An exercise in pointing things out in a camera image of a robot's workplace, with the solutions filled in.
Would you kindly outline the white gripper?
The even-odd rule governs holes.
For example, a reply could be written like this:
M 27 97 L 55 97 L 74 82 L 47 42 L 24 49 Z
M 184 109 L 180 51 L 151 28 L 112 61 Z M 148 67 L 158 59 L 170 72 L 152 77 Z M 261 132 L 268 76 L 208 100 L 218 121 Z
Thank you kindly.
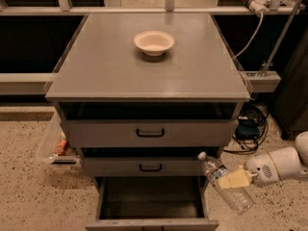
M 222 189 L 236 189 L 249 186 L 251 181 L 256 186 L 280 181 L 278 170 L 269 153 L 248 159 L 244 166 L 247 170 L 239 168 L 221 176 L 218 179 L 219 186 Z

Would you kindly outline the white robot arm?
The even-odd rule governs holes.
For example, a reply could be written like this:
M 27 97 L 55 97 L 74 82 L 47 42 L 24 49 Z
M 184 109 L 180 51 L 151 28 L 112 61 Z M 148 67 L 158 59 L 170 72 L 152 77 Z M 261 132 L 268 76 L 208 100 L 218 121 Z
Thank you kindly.
M 266 186 L 283 180 L 308 180 L 308 132 L 295 138 L 294 147 L 285 147 L 248 159 L 218 179 L 223 189 Z

